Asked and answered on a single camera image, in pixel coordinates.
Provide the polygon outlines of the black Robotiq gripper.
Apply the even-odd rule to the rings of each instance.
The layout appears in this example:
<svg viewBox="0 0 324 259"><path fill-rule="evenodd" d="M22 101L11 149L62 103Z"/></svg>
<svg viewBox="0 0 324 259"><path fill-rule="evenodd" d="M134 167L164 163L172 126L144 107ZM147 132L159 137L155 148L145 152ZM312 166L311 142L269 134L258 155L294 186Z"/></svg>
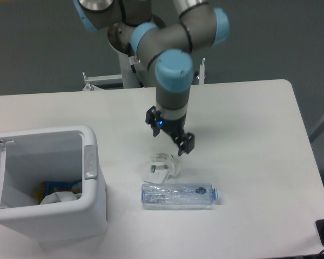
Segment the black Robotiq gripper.
<svg viewBox="0 0 324 259"><path fill-rule="evenodd" d="M154 137L162 130L172 138L178 146L178 156L189 154L195 147L195 135L184 131L185 121L186 114L177 120L163 118L155 106L147 110L145 117L145 122L152 128Z"/></svg>

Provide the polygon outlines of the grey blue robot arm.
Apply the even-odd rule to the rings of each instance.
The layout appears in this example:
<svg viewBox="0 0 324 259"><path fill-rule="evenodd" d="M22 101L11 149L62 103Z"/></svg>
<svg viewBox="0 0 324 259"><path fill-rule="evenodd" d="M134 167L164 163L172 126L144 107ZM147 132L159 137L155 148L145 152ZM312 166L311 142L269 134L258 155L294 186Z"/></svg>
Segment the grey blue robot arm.
<svg viewBox="0 0 324 259"><path fill-rule="evenodd" d="M228 16L209 1L175 1L177 24L166 26L152 13L151 1L74 1L89 31L108 29L110 44L138 58L131 67L142 86L156 88L156 104L146 112L154 135L165 132L190 153L194 134L184 130L193 81L191 53L223 42L229 35Z"/></svg>

